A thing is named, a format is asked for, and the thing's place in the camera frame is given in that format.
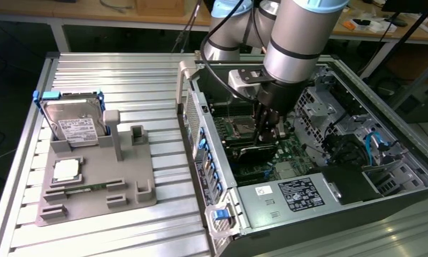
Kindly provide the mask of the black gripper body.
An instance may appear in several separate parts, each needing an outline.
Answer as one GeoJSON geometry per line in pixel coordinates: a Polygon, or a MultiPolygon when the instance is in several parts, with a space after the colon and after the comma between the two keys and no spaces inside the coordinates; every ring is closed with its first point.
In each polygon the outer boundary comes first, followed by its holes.
{"type": "Polygon", "coordinates": [[[263,82],[258,92],[255,113],[263,112],[264,109],[272,109],[278,113],[288,113],[294,109],[304,89],[306,81],[290,84],[278,80],[263,82]]]}

